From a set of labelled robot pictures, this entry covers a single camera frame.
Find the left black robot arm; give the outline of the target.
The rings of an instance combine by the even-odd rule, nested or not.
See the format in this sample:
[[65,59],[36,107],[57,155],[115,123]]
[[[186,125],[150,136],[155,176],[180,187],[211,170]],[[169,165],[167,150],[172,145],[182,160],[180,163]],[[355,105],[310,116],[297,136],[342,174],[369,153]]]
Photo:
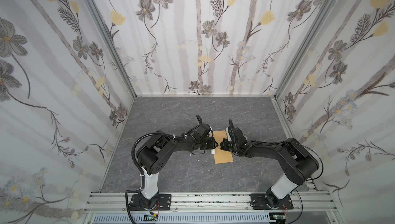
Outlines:
[[131,151],[132,160],[142,177],[139,205],[145,209],[158,205],[158,174],[174,152],[205,153],[218,146],[211,127],[203,123],[179,136],[157,131],[140,137]]

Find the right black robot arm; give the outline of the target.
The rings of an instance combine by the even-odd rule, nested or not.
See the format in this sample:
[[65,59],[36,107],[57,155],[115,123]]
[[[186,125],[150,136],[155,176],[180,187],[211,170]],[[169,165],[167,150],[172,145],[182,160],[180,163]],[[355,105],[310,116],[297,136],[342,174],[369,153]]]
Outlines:
[[227,138],[220,144],[221,150],[240,158],[269,158],[279,163],[283,174],[263,197],[264,206],[269,209],[284,205],[290,193],[319,169],[319,162],[294,138],[277,143],[249,141],[232,120],[229,120],[226,135]]

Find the brown kraft envelope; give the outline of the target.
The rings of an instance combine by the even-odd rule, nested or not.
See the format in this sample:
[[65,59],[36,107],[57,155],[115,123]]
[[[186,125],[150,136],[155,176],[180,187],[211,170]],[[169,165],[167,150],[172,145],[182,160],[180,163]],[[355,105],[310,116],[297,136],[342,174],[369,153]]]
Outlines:
[[218,147],[215,149],[214,161],[215,164],[231,163],[234,161],[232,153],[221,150],[220,144],[223,140],[227,140],[225,131],[214,131],[214,139],[218,143]]

